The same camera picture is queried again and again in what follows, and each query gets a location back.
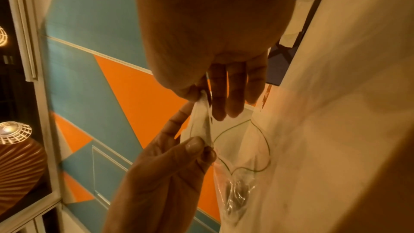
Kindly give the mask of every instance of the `geometric painted wall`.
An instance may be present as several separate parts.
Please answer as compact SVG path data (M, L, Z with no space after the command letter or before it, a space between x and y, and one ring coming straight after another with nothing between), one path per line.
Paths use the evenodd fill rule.
M131 163L185 103L148 73L135 0L34 0L63 202L92 233ZM208 170L188 232L218 232Z

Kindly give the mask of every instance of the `person's arm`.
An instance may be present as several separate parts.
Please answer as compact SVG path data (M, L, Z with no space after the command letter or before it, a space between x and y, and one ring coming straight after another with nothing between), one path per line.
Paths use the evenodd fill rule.
M194 84L208 72L214 117L235 117L245 99L256 102L264 89L267 49L280 39L294 4L295 0L137 0L150 69L160 84L192 101L198 98Z

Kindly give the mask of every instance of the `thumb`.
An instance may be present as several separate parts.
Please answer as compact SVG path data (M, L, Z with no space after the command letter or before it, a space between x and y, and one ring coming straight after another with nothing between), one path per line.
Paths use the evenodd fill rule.
M200 137L187 139L170 148L154 161L154 179L164 179L195 161L202 153L205 143Z

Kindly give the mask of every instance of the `hand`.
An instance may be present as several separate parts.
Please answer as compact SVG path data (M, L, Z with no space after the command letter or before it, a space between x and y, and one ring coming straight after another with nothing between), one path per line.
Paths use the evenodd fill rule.
M267 49L282 36L295 0L137 0L137 5L157 81L196 101L199 90L208 89L208 73L212 114L223 120L260 96Z
M127 172L111 203L104 233L184 233L195 215L204 175L216 154L199 137L174 139L191 113L188 102Z

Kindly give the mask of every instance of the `fingernail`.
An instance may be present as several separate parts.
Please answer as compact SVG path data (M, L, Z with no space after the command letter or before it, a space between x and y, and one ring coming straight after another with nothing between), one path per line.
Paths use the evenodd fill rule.
M198 153L203 151L204 141L199 137L192 138L187 143L187 145L185 145L185 149L187 150L188 154L190 154L191 156L197 155Z

